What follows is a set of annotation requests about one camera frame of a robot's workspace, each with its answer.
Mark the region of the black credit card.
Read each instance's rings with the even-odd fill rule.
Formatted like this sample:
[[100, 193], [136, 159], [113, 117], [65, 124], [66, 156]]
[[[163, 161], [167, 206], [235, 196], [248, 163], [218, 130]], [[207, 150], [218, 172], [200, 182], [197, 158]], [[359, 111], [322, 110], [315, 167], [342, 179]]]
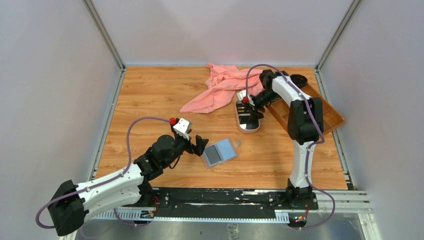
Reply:
[[206, 163], [209, 167], [217, 165], [222, 159], [215, 145], [207, 146], [203, 152]]

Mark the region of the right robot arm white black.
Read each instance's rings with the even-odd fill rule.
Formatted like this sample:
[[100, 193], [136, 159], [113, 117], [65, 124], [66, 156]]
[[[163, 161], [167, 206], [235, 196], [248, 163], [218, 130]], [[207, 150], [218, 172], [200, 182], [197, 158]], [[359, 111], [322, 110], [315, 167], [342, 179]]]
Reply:
[[293, 141], [294, 160], [285, 189], [286, 204], [298, 209], [313, 197], [311, 168], [315, 147], [323, 143], [323, 103], [296, 85], [284, 71], [263, 70], [259, 76], [263, 90], [251, 95], [243, 89], [236, 94], [236, 111], [239, 128], [243, 131], [260, 126], [265, 106], [275, 98], [289, 106], [287, 133]]

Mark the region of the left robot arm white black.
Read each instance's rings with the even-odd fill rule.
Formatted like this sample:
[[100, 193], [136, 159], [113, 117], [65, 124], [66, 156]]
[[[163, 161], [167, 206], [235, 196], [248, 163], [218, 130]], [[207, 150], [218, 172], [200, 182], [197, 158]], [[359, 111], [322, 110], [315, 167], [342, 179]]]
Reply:
[[150, 181], [183, 153], [201, 156], [208, 139], [196, 135], [195, 143], [178, 134], [161, 135], [129, 167], [101, 178], [81, 183], [63, 182], [47, 207], [59, 237], [78, 230], [96, 215], [125, 205], [149, 206], [153, 201]]

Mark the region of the pink card holder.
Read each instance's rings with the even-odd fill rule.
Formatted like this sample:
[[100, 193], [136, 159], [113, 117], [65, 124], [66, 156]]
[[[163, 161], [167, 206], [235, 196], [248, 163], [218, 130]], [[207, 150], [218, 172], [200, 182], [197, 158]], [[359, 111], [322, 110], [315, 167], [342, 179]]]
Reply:
[[216, 167], [220, 164], [223, 164], [223, 163], [228, 162], [232, 159], [235, 159], [239, 155], [238, 152], [237, 152], [237, 148], [236, 148], [235, 144], [229, 138], [220, 140], [220, 141], [215, 142], [213, 144], [209, 144], [206, 147], [211, 146], [211, 145], [215, 145], [216, 148], [218, 149], [218, 152], [219, 152], [220, 157], [221, 157], [221, 161], [218, 164], [216, 164], [212, 167], [209, 167], [208, 164], [207, 164], [207, 161], [204, 157], [204, 153], [203, 153], [201, 158], [203, 160], [204, 166], [207, 169], [214, 168], [214, 167]]

